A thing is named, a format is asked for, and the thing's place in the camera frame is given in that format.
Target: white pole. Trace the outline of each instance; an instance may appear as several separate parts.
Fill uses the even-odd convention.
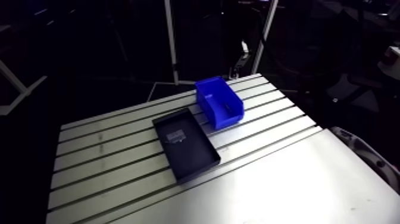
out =
[[[171,60],[172,60],[172,69],[173,69],[173,74],[174,74],[174,83],[175,83],[175,85],[178,85],[179,78],[178,78],[178,71],[176,70],[174,26],[173,26],[173,21],[172,21],[170,0],[164,0],[164,5],[165,5],[165,16],[167,18],[167,26],[168,26],[168,38],[170,41],[170,52],[171,52]]]
[[[11,84],[18,89],[21,94],[27,93],[28,89],[25,87],[24,84],[14,75],[12,71],[0,60],[0,73],[2,73]]]
[[[278,1],[279,0],[272,0],[271,6],[270,6],[270,10],[268,12],[267,19],[265,20],[264,29],[262,31],[262,37],[261,38],[264,38],[264,40],[267,40],[268,33],[270,32],[272,20],[274,19],[274,15],[275,15],[275,10],[276,10],[276,7],[278,6]],[[264,51],[264,45],[260,41],[260,43],[258,44],[257,53],[256,53],[255,58],[254,58],[253,68],[251,69],[251,74],[257,73],[257,69],[258,69],[258,65],[260,63],[261,56],[263,56],[263,51]]]

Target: black tray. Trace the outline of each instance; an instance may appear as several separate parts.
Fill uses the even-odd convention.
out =
[[[220,163],[221,157],[189,109],[154,119],[153,124],[178,183]]]

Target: small label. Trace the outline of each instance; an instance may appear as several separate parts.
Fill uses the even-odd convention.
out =
[[[182,142],[185,138],[185,133],[183,133],[181,129],[167,135],[167,139],[170,143]]]

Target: white support frame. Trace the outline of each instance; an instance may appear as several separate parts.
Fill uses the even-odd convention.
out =
[[[173,75],[174,75],[174,84],[184,84],[184,85],[193,85],[194,81],[188,80],[179,80],[179,74],[176,69],[177,60],[176,60],[176,50],[175,50],[175,38],[174,38],[174,25],[171,13],[171,2],[170,0],[164,0],[165,5],[165,17],[167,18],[167,27],[168,27],[168,39],[170,42],[170,54],[171,54],[171,62],[173,68]]]
[[[264,38],[264,40],[267,40],[268,34],[270,33],[272,21],[275,16],[275,11],[278,6],[278,2],[279,2],[279,0],[272,0],[272,2],[271,2],[270,10],[268,11],[267,19],[265,20],[265,23],[264,23],[264,29],[262,30],[261,38]],[[264,51],[264,45],[263,45],[263,42],[260,40],[260,42],[258,44],[257,53],[254,58],[253,67],[251,69],[251,74],[257,73],[261,56],[263,56],[263,51]]]
[[[265,25],[264,29],[262,31],[262,38],[264,40],[267,39],[268,34],[270,32],[271,24],[275,16],[275,11],[278,6],[279,0],[272,0],[271,2],[271,7],[268,12],[267,19],[265,20]],[[169,43],[170,43],[170,54],[171,54],[171,62],[172,62],[172,68],[173,68],[173,75],[174,75],[174,84],[179,85],[179,84],[194,84],[194,81],[186,81],[186,80],[179,80],[179,75],[178,71],[176,70],[176,50],[175,50],[175,38],[174,38],[174,27],[173,27],[173,18],[172,18],[172,13],[171,13],[171,2],[170,0],[164,0],[164,5],[165,5],[165,17],[167,18],[167,27],[168,27],[168,38],[169,38]],[[264,50],[264,45],[260,41],[258,44],[258,49],[256,56],[254,58],[251,74],[257,73],[258,65],[260,63],[261,56],[263,55],[263,50]]]
[[[0,116],[9,114],[25,97],[29,96],[32,90],[43,82],[47,76],[42,76],[28,88],[14,75],[14,73],[0,60],[0,73],[20,92],[20,95],[10,104],[0,106]]]

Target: gray surface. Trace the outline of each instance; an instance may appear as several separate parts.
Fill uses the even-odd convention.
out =
[[[236,125],[214,131],[195,91],[64,125],[47,223],[107,223],[231,172],[321,130],[260,75],[229,81],[243,100]],[[177,185],[151,120],[189,107],[221,156],[219,166]]]
[[[323,130],[114,224],[395,224],[399,211],[399,195]]]

